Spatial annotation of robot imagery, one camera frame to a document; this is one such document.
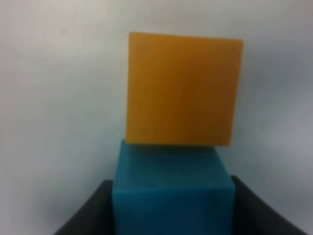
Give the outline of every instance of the white background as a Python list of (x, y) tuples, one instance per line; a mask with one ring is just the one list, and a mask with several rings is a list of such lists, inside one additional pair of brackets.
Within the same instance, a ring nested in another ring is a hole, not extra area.
[(53, 234), (113, 177), (130, 31), (245, 40), (223, 161), (313, 234), (312, 0), (0, 0), (0, 234)]

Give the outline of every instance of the cube face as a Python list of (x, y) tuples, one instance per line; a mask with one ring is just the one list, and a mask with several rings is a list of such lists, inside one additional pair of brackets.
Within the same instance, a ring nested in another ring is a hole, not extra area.
[(243, 41), (131, 33), (127, 143), (228, 145)]
[(112, 191), (117, 235), (229, 235), (234, 196), (213, 148), (122, 141)]
[(113, 194), (116, 235), (231, 235), (234, 190)]

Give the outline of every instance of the orange block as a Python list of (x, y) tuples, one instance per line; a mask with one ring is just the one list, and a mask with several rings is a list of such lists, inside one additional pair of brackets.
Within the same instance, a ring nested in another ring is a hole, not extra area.
[(126, 142), (229, 145), (243, 44), (131, 33)]

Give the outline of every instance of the blue cube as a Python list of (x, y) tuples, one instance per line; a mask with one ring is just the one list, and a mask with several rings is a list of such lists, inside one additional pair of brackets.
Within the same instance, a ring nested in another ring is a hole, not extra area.
[(235, 186), (214, 148), (122, 141), (116, 235), (230, 235)]

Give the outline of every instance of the stacked blocks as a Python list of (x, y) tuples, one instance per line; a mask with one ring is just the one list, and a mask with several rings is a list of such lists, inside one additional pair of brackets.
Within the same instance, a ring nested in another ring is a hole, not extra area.
[(243, 41), (130, 34), (126, 141), (112, 191), (116, 235), (230, 235), (229, 145)]

